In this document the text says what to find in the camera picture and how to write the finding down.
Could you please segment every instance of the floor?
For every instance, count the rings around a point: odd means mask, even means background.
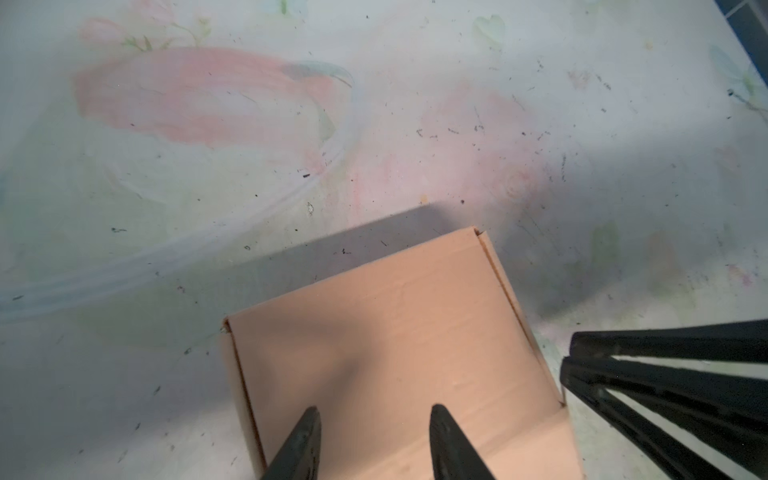
[[[768,90],[715,2],[12,0],[0,60],[3,478],[252,478],[224,316],[468,225],[555,374],[768,313]],[[569,401],[588,478],[663,478]]]

